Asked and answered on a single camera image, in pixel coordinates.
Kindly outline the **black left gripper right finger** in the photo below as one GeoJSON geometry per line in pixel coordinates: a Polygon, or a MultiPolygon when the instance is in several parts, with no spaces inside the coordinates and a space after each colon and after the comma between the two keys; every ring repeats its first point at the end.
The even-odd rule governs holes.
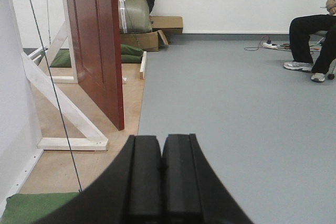
{"type": "Polygon", "coordinates": [[[162,153],[168,223],[251,223],[206,159],[195,134],[170,134],[162,153]]]}

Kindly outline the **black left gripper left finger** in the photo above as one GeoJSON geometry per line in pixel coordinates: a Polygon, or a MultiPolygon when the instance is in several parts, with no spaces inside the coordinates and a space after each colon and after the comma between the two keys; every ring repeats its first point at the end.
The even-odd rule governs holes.
{"type": "Polygon", "coordinates": [[[36,223],[161,223],[160,168],[156,136],[130,135],[89,187],[36,223]]]}

